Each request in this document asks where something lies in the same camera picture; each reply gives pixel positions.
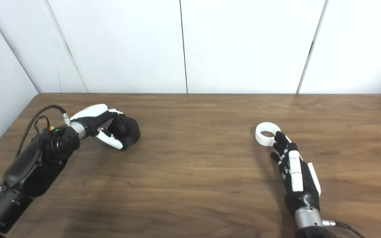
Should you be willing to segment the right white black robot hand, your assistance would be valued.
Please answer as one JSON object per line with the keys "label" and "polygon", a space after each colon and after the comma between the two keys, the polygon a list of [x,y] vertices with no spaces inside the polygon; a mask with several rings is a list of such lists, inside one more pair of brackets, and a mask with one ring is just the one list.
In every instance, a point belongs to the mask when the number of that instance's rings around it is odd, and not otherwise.
{"label": "right white black robot hand", "polygon": [[274,136],[271,158],[278,164],[279,174],[286,190],[285,205],[290,213],[309,207],[320,211],[320,192],[313,177],[313,165],[306,163],[299,153],[296,143],[281,131]]}

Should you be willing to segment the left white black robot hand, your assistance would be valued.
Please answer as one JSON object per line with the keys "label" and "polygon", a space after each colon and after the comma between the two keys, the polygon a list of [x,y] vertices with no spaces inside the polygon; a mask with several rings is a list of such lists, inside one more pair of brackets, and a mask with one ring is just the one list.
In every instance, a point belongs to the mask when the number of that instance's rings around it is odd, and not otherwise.
{"label": "left white black robot hand", "polygon": [[103,127],[106,122],[114,122],[117,117],[122,119],[124,116],[125,114],[117,109],[108,109],[106,104],[94,104],[70,117],[69,126],[76,130],[80,140],[96,137],[113,148],[125,150],[127,147],[121,140]]}

